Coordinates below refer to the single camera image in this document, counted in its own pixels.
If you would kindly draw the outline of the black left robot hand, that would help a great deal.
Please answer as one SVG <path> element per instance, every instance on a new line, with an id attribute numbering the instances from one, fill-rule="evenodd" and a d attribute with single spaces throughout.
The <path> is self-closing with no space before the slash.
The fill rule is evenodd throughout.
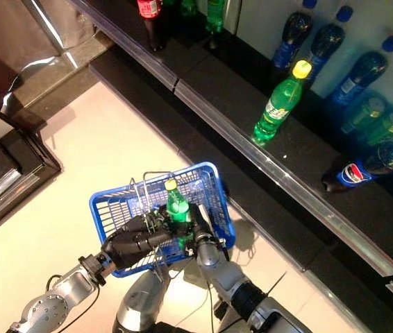
<path id="1" fill-rule="evenodd" d="M 132 267 L 156 246 L 173 239 L 162 222 L 154 225 L 154 221 L 157 220 L 135 216 L 104 241 L 101 251 L 112 260 L 117 270 Z"/>

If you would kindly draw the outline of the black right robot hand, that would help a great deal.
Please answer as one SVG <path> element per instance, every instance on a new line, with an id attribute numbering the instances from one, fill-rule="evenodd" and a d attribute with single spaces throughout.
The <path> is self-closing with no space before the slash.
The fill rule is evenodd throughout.
<path id="1" fill-rule="evenodd" d="M 192 248 L 194 239 L 200 234 L 212 234 L 209 223 L 203 218 L 199 206 L 190 203 L 189 209 L 183 214 L 172 215 L 167 212 L 166 205 L 162 205 L 154 212 L 155 224 L 168 230 L 176 239 L 178 247 Z"/>

